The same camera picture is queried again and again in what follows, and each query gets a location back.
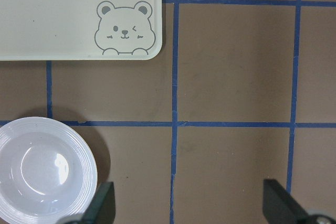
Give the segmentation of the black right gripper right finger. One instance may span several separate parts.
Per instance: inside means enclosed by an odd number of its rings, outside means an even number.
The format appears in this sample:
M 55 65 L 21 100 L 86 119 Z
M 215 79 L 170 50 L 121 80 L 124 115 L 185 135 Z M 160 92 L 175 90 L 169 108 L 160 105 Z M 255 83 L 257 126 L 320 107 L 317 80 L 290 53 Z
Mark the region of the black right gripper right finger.
M 305 223 L 309 217 L 275 179 L 263 181 L 263 215 L 270 224 Z

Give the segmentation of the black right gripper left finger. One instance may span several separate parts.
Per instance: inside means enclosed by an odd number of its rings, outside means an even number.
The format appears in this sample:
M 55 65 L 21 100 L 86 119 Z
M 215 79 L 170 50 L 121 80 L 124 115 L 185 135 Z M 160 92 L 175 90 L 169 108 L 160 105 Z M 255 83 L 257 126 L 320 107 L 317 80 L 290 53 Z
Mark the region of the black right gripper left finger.
M 101 183 L 85 213 L 81 223 L 114 222 L 114 184 Z

